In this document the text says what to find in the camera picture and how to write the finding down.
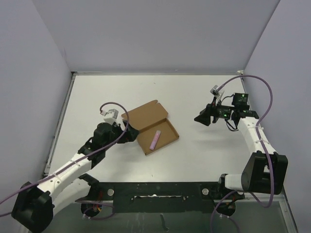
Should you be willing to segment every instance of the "cardboard box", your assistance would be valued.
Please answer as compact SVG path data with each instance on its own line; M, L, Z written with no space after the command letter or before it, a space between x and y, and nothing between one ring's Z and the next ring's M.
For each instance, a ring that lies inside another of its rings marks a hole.
M130 117L129 123L140 132L137 141L145 155L157 151L179 138L176 129L167 119L168 112L157 100L135 108L129 111L128 114ZM122 114L122 117L127 119L126 114ZM150 150L149 147L157 130L161 131L161 135L155 149Z

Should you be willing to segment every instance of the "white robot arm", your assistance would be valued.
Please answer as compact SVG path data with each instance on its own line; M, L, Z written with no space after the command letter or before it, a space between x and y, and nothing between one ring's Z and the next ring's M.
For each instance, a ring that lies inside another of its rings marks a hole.
M88 194L90 186L81 177L105 157L110 146L132 142L138 136L139 131L123 122L117 110L102 114L104 123L66 164L37 184L27 182L21 188L12 217L31 232L42 232L57 212Z
M248 146L250 159L242 174L223 174L221 182L230 190L242 192L271 193L271 183L274 183L274 193L279 194L283 188L288 160L285 155L279 155L271 146L259 125L259 117L255 111L249 110L248 94L235 93L232 106L224 106L219 100L220 94L215 86L211 93L215 96L194 120L209 126L222 118L226 122L233 120L236 130L239 130Z

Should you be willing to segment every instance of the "purple cable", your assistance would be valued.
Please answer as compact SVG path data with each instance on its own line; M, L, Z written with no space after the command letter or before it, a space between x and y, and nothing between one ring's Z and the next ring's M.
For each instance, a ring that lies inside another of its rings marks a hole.
M106 220L110 217L112 217L113 215L115 215L115 212L114 212L114 207L112 205L106 205L106 204L103 204L103 203L100 203L100 202L95 202L95 201L83 201L83 200L76 200L77 203L82 203L82 204L94 204L94 205L101 205L101 206L106 206L106 207L110 207L112 208L112 213L108 216L105 216L105 217L91 217L90 219L91 220ZM86 215L86 212L89 211L89 210L92 210L93 207L91 208L88 208L86 209L84 212L83 212L83 215Z
M266 84L266 86L268 87L269 89L269 93L270 93L270 103L269 103L269 106L268 106L268 109L267 111L262 115L262 117L259 118L257 124L256 124L256 133L258 135L258 138L259 140L261 139L261 135L260 135L260 132L259 132L259 129L258 129L258 125L261 123L261 121L266 117L266 115L268 114L268 112L270 111L271 109L271 106L272 106L272 102L273 102L273 95L272 95L272 90L271 90L271 87L270 85L263 79L263 78L260 78L258 76L255 76L255 75L239 75L239 76L236 76L236 77L233 77L231 79L229 79L228 81L226 81L224 84L222 84L217 90L220 91L228 82L234 80L234 79L237 79L237 78L243 78L243 77L250 77L250 78L255 78L255 79L259 79L261 81L264 82L264 84ZM267 156L267 159L268 159L268 165L269 165L269 169L270 169L270 181L271 181L271 192L270 192L270 198L269 198L269 202L267 205L264 205L259 199L258 197L256 197L256 195L254 193L250 193L254 198L255 200L263 207L263 208L269 208L271 205L272 205L272 201L273 201L273 195L274 195L274 176L273 176L273 166L272 166L272 161L271 161L271 158L270 158L270 155L269 155L269 152L265 146L265 144L263 143L263 141L260 141L261 143L261 146L264 150L264 152L266 153L266 156Z
M217 203L217 205L215 206L215 208L214 208L214 210L213 210L213 212L212 212L212 214L211 214L211 216L210 216L210 222L209 222L209 227L210 227L210 232L211 232L211 233L213 233L213 226L212 226L212 223L213 223L213 218L214 218L215 214L217 213L217 208L220 206L220 204L221 204L226 198L228 198L230 195L234 194L235 192L236 192L236 191L233 190L233 191L231 191L230 193L228 193L227 195L225 195L225 196ZM233 220L232 218L230 218L230 217L227 216L227 215L223 215L223 216L229 218L229 219L234 223L234 225L235 225L235 226L237 227L237 229L238 229L238 233L241 232L241 231L240 231L240 228L239 228L239 226L238 226L238 224L237 224L237 222L236 222L235 220Z
M77 159L76 161L72 162L71 164L68 164L68 165L65 166L63 169L59 170L59 171L56 173L56 175L59 175L60 173L66 171L69 167L75 165L76 163L80 162L81 160L84 160L84 159L86 159L86 158L92 156L93 154L96 154L96 153L98 153L98 152L100 152L100 151L102 151L102 150L104 150L104 149L106 149L106 148L109 148L109 147L113 146L113 145L116 144L116 143L120 140L120 138L125 134L125 132L126 132L126 130L127 130L127 128L128 128L128 125L129 125L129 115L128 115L127 110L126 110L121 104L119 104L119 103L107 102L107 103L104 103L103 105L100 106L100 112L102 112L102 108L103 108L104 106L108 105L108 104L117 105L117 106L121 107L121 108L125 111L125 114L126 114L126 117L127 117L127 122L126 122L124 131L123 131L123 132L120 134L120 136L119 136L116 140L114 140L113 142L109 143L108 145L106 145L106 146L104 146L104 147L102 147L102 148L100 148L100 149L98 149L98 150L95 150L95 151L91 152L90 154L88 154L88 155L86 155L86 156L81 157L80 159ZM39 181L37 181L37 182L35 182L35 183L32 183L32 184L30 184L30 185L27 185L27 186L25 186L25 187L19 189L18 191L12 193L11 195L9 195L9 196L5 197L3 200L1 200L1 201L0 201L0 205L1 205L2 203L4 203L5 201L7 201L8 199L10 199L11 197L15 196L16 194L18 194L18 193L20 193L20 192L22 192L22 191L25 191L25 190L27 190L27 189L29 189L29 188L32 188L32 187L34 187L34 186L36 186L36 185L38 185L38 184L41 184L41 183L43 183L43 182L45 182L45 181L48 181L48 180L50 180L50 179L52 179L52 178L54 178L54 177L55 177L55 175L50 175L50 176L48 176L48 177L46 177L46 178L44 178L44 179L42 179L42 180L39 180ZM7 215L9 215L9 214L11 214L11 212L5 213L5 214L1 214L0 217L7 216Z

